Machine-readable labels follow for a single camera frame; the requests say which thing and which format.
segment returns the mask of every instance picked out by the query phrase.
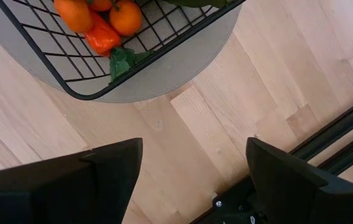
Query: wood grain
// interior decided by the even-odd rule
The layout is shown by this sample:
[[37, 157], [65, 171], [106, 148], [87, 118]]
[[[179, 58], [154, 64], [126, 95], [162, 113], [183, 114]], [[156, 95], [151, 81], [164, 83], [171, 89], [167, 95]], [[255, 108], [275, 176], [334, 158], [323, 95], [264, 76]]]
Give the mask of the wood grain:
[[[124, 223], [192, 221], [248, 172], [247, 137], [289, 151], [353, 105], [353, 0], [247, 0], [241, 10], [196, 78], [136, 103], [73, 99], [0, 46], [0, 169], [141, 137]], [[353, 181], [353, 167], [341, 177]]]

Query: orange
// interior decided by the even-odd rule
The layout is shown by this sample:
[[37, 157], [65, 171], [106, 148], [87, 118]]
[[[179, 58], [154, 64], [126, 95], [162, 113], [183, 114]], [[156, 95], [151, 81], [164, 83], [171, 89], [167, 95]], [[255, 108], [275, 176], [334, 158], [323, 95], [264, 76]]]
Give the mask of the orange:
[[110, 0], [88, 0], [89, 8], [95, 11], [107, 11], [112, 8], [112, 2]]
[[120, 35], [134, 35], [142, 25], [142, 12], [139, 6], [122, 0], [110, 10], [110, 25]]
[[55, 0], [54, 7], [70, 30], [77, 33], [89, 31], [93, 20], [85, 0]]

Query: fruit basket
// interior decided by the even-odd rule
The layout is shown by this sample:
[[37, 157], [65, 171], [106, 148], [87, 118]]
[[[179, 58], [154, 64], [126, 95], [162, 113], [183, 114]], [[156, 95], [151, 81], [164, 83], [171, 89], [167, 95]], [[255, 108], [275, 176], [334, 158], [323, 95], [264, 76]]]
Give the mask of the fruit basket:
[[[142, 11], [143, 25], [132, 37], [123, 38], [121, 45], [138, 53], [153, 53], [114, 80], [111, 80], [109, 59], [92, 51], [83, 35], [67, 28], [53, 7], [53, 0], [0, 0], [0, 8], [68, 94], [80, 100], [95, 100], [244, 1], [231, 1], [217, 9], [181, 7], [161, 0], [136, 0]], [[31, 15], [29, 19], [21, 16], [26, 13]], [[71, 87], [72, 83], [84, 85], [95, 80], [105, 84], [92, 93], [79, 93]]]

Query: black metal frame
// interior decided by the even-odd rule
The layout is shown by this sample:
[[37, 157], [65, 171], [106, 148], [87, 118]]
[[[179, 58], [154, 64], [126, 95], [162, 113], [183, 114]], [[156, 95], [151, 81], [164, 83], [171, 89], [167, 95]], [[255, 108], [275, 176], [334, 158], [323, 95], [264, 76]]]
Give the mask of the black metal frame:
[[[300, 159], [309, 161], [352, 130], [353, 107], [327, 126], [320, 129], [316, 134], [297, 146], [290, 153]], [[324, 161], [319, 168], [334, 175], [339, 175], [352, 165], [353, 141], [328, 160]], [[254, 193], [254, 185], [251, 178], [248, 176], [223, 194], [214, 198], [213, 207], [192, 223], [217, 223], [217, 221], [225, 215], [239, 213], [241, 211], [245, 212], [245, 209], [249, 207], [248, 201]]]
[[[56, 19], [54, 18], [55, 16], [59, 16], [58, 14], [54, 13], [54, 12], [50, 12], [48, 10], [48, 8], [45, 6], [45, 4], [43, 3], [43, 0], [39, 0], [39, 2], [41, 2], [41, 4], [45, 7], [45, 9], [41, 9], [39, 7], [35, 7], [33, 5], [31, 5], [28, 1], [23, 2], [21, 0], [13, 0], [14, 2], [18, 2], [20, 4], [25, 4], [26, 6], [29, 6], [30, 9], [33, 11], [33, 13], [35, 14], [35, 16], [40, 20], [40, 22], [44, 25], [45, 29], [43, 28], [39, 28], [39, 27], [34, 27], [34, 26], [30, 26], [27, 24], [22, 24], [18, 21], [17, 17], [12, 13], [12, 11], [7, 7], [7, 5], [4, 3], [4, 0], [0, 0], [0, 8], [4, 11], [5, 15], [10, 19], [10, 21], [14, 24], [14, 26], [16, 27], [16, 29], [22, 34], [22, 36], [25, 38], [25, 40], [27, 41], [27, 43], [32, 47], [32, 49], [34, 50], [34, 52], [39, 56], [39, 58], [41, 59], [41, 61], [43, 61], [44, 65], [48, 68], [48, 70], [52, 73], [52, 75], [55, 77], [55, 79], [57, 80], [57, 82], [59, 82], [60, 86], [71, 96], [80, 99], [80, 100], [95, 100], [107, 93], [109, 93], [111, 90], [115, 89], [116, 87], [118, 87], [119, 85], [121, 85], [122, 83], [124, 83], [125, 81], [127, 81], [128, 79], [130, 79], [131, 77], [133, 77], [135, 74], [137, 74], [138, 72], [140, 72], [142, 69], [144, 69], [145, 67], [149, 66], [151, 63], [153, 63], [154, 61], [156, 61], [157, 59], [159, 59], [160, 57], [164, 56], [166, 53], [168, 53], [169, 51], [171, 51], [172, 49], [174, 49], [175, 47], [177, 47], [178, 45], [182, 44], [184, 41], [188, 40], [190, 37], [194, 36], [197, 32], [201, 31], [202, 29], [204, 29], [205, 27], [207, 27], [208, 25], [210, 25], [211, 23], [213, 23], [214, 21], [216, 21], [217, 19], [219, 19], [220, 17], [222, 17], [223, 15], [225, 15], [226, 13], [228, 13], [230, 10], [234, 9], [235, 7], [237, 7], [238, 5], [242, 4], [245, 0], [235, 0], [233, 2], [231, 2], [230, 4], [228, 4], [227, 6], [223, 7], [222, 9], [218, 9], [216, 12], [212, 13], [211, 15], [207, 16], [206, 13], [208, 11], [211, 10], [208, 9], [208, 11], [203, 11], [201, 9], [201, 13], [202, 16], [200, 16], [197, 19], [200, 19], [203, 17], [203, 20], [199, 21], [197, 24], [193, 24], [196, 21], [190, 21], [189, 18], [187, 17], [187, 15], [184, 13], [183, 9], [181, 7], [176, 7], [174, 8], [172, 11], [165, 13], [163, 12], [163, 10], [160, 7], [160, 10], [163, 14], [163, 17], [160, 18], [159, 20], [165, 18], [167, 20], [167, 22], [169, 24], [170, 21], [168, 19], [168, 15], [171, 14], [173, 11], [175, 10], [181, 10], [181, 12], [184, 14], [184, 16], [186, 17], [187, 21], [188, 21], [188, 25], [185, 27], [182, 27], [180, 30], [175, 30], [175, 28], [171, 25], [171, 28], [173, 29], [174, 33], [167, 39], [165, 40], [161, 40], [161, 38], [158, 36], [158, 34], [156, 33], [156, 31], [153, 29], [152, 25], [155, 24], [156, 22], [150, 23], [149, 20], [147, 19], [146, 15], [144, 14], [145, 19], [148, 21], [149, 26], [146, 27], [145, 29], [143, 29], [142, 31], [140, 31], [140, 33], [144, 32], [146, 29], [152, 29], [155, 33], [155, 35], [157, 36], [158, 40], [159, 40], [159, 44], [157, 44], [156, 46], [152, 47], [152, 49], [148, 49], [143, 42], [139, 39], [139, 33], [129, 39], [127, 39], [126, 41], [123, 42], [123, 45], [126, 44], [128, 41], [137, 38], [138, 41], [140, 42], [140, 44], [142, 44], [143, 48], [145, 50], [153, 50], [156, 48], [159, 48], [158, 50], [155, 51], [155, 53], [153, 53], [152, 55], [150, 55], [149, 57], [147, 57], [145, 60], [143, 60], [141, 63], [138, 63], [137, 65], [133, 66], [129, 71], [127, 71], [125, 74], [123, 74], [122, 76], [120, 76], [119, 78], [113, 80], [113, 82], [109, 83], [109, 85], [105, 88], [103, 88], [102, 90], [99, 90], [98, 92], [91, 94], [91, 95], [84, 95], [81, 93], [77, 93], [75, 90], [73, 90], [68, 83], [70, 82], [81, 82], [84, 80], [89, 80], [89, 79], [94, 79], [94, 78], [101, 78], [101, 77], [105, 77], [105, 76], [110, 76], [110, 74], [106, 74], [105, 71], [101, 68], [101, 66], [99, 66], [98, 61], [95, 60], [96, 55], [90, 54], [87, 56], [81, 55], [79, 53], [79, 51], [76, 49], [76, 47], [74, 46], [74, 44], [71, 42], [70, 37], [76, 37], [79, 38], [81, 40], [81, 36], [79, 36], [78, 34], [76, 35], [70, 35], [70, 34], [66, 34], [65, 31], [60, 27], [60, 25], [58, 24], [58, 22], [56, 21]], [[147, 1], [145, 4], [148, 4], [152, 1], [155, 1], [156, 4], [158, 5], [158, 0], [150, 0]], [[52, 17], [52, 19], [55, 21], [55, 23], [57, 23], [57, 25], [59, 26], [60, 30], [62, 32], [54, 32], [52, 30], [49, 30], [48, 27], [45, 25], [45, 23], [41, 20], [41, 18], [39, 17], [39, 15], [37, 14], [36, 11], [42, 11], [42, 12], [46, 12], [49, 13], [50, 16]], [[63, 51], [63, 55], [62, 54], [52, 54], [52, 53], [45, 53], [42, 52], [42, 50], [40, 49], [40, 47], [35, 43], [34, 39], [29, 35], [29, 33], [26, 31], [25, 27], [28, 28], [32, 28], [32, 29], [38, 29], [44, 32], [48, 32], [52, 38], [55, 40], [55, 42], [57, 43], [57, 45], [60, 47], [60, 49]], [[182, 30], [186, 29], [187, 27], [190, 27], [188, 30], [184, 31], [183, 33], [179, 34], [179, 32], [181, 32]], [[58, 35], [64, 35], [69, 42], [71, 42], [72, 46], [74, 47], [74, 49], [77, 51], [78, 55], [68, 55], [60, 46], [60, 44], [58, 43], [58, 41], [54, 38], [53, 34], [58, 34]], [[57, 69], [52, 65], [52, 63], [49, 61], [49, 59], [46, 57], [47, 55], [51, 55], [51, 56], [64, 56], [67, 57], [68, 60], [70, 61], [70, 63], [74, 66], [74, 68], [77, 70], [78, 74], [80, 75], [81, 78], [77, 78], [77, 79], [72, 79], [72, 80], [65, 80], [64, 78], [62, 78], [62, 76], [59, 74], [59, 72], [57, 71]], [[79, 71], [79, 69], [76, 67], [76, 65], [71, 61], [70, 57], [79, 57], [81, 58], [84, 63], [87, 65], [88, 69], [90, 70], [90, 72], [92, 73], [93, 77], [84, 77], [82, 75], [82, 73]], [[92, 69], [90, 68], [90, 66], [87, 64], [85, 58], [86, 57], [90, 57], [93, 58], [96, 63], [98, 64], [98, 66], [101, 68], [103, 74], [102, 75], [96, 75]]]

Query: wire basket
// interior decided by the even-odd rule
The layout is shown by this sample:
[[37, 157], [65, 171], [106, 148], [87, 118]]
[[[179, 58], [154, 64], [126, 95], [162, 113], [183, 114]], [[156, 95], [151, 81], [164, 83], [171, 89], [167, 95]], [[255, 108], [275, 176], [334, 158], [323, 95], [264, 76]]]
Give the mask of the wire basket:
[[[70, 31], [53, 7], [53, 0], [0, 0], [0, 8], [43, 61], [60, 86], [80, 100], [95, 100], [210, 25], [245, 0], [216, 9], [180, 7], [161, 0], [136, 0], [144, 17], [136, 35], [124, 38], [122, 47], [137, 53], [154, 50], [125, 74], [111, 81], [109, 59], [95, 53], [81, 34]], [[92, 93], [72, 86], [100, 83]]]

